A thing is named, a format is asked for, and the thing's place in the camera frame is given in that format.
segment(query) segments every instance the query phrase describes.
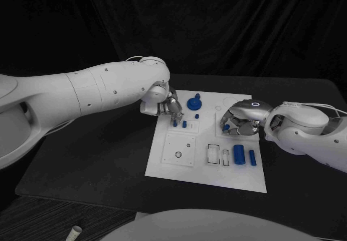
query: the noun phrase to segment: white cylinder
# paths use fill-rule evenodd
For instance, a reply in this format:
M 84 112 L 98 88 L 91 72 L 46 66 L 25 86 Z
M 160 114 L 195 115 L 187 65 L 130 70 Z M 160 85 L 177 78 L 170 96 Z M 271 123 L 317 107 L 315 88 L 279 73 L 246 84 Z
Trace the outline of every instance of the white cylinder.
M 74 226 L 71 229 L 69 236 L 66 237 L 66 241 L 74 241 L 78 238 L 78 235 L 82 232 L 82 228 L 79 226 Z

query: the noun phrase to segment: black curtain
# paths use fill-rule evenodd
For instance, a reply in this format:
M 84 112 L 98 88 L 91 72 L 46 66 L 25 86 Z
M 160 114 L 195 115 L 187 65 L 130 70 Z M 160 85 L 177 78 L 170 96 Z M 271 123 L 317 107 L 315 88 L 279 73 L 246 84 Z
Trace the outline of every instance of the black curtain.
M 347 92 L 343 0 L 92 2 L 121 60 L 157 56 L 173 73 L 326 78 Z

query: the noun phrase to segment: white board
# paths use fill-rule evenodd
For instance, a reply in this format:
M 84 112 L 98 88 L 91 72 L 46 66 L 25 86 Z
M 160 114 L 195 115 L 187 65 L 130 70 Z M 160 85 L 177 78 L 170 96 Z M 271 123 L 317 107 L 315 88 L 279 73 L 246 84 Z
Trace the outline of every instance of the white board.
M 200 94 L 203 106 L 193 111 L 187 108 L 187 101 L 196 93 Z M 170 126 L 170 115 L 159 117 L 146 176 L 267 193 L 259 136 L 231 136 L 222 134 L 219 127 L 219 120 L 229 107 L 252 96 L 186 90 L 177 90 L 177 95 L 187 128 L 183 128 L 183 122 L 177 127 Z M 209 144 L 220 147 L 220 164 L 207 163 Z M 235 164 L 235 145 L 243 145 L 245 165 Z M 223 150 L 229 152 L 229 166 L 223 165 Z M 249 150 L 255 151 L 256 166 L 251 165 Z

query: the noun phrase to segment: blue object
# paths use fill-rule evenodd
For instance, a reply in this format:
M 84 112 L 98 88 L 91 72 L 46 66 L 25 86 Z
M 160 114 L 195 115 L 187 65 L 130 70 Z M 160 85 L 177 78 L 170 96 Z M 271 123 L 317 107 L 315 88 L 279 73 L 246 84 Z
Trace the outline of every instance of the blue object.
M 235 164 L 243 165 L 246 163 L 245 160 L 245 149 L 242 145 L 233 146 L 233 157 L 235 157 Z
M 254 151 L 254 150 L 249 151 L 249 157 L 251 157 L 251 165 L 252 165 L 252 166 L 256 166 L 255 151 Z
M 199 110 L 202 108 L 200 94 L 196 94 L 196 97 L 189 99 L 187 107 L 190 110 Z
M 226 124 L 225 125 L 225 128 L 223 128 L 223 131 L 229 130 L 231 126 Z

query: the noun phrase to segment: black table surface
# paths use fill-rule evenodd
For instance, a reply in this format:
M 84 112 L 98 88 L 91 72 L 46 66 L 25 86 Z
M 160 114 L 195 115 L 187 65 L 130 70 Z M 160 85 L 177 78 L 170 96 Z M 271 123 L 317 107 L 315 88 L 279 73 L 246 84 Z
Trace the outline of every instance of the black table surface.
M 274 107 L 297 101 L 347 109 L 336 85 L 324 79 L 171 74 L 170 85 L 182 90 L 251 94 Z M 307 155 L 287 153 L 261 133 L 267 194 L 146 177 L 156 122 L 157 117 L 140 113 L 140 102 L 78 118 L 46 137 L 16 194 L 146 213 L 225 210 L 313 236 L 347 240 L 347 173 Z

